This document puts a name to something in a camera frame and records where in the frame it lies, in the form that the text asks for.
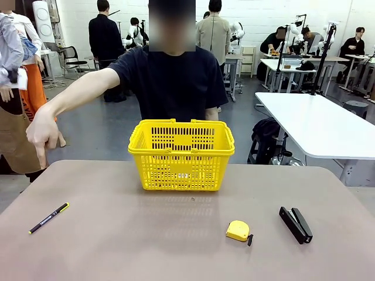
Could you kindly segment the person's right hand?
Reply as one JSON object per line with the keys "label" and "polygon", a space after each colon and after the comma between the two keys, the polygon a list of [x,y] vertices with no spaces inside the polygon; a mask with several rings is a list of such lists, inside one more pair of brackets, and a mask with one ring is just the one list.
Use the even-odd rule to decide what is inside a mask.
{"label": "person's right hand", "polygon": [[32,123],[26,129],[28,141],[34,145],[40,168],[47,168],[47,150],[55,149],[59,138],[59,129],[55,114],[46,104],[39,108]]}

